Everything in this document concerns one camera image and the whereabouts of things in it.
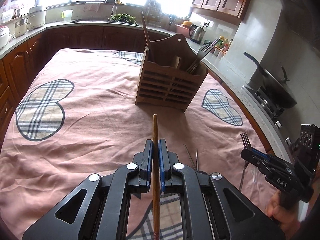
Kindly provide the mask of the person's right hand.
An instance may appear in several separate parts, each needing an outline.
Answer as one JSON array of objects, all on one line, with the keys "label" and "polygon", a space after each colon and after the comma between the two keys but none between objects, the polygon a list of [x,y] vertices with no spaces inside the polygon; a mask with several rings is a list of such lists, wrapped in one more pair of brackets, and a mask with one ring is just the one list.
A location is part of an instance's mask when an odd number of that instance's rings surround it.
[{"label": "person's right hand", "polygon": [[298,203],[287,210],[280,206],[280,191],[276,191],[266,206],[265,213],[279,222],[281,230],[285,233],[286,239],[291,239],[300,228],[298,221]]}]

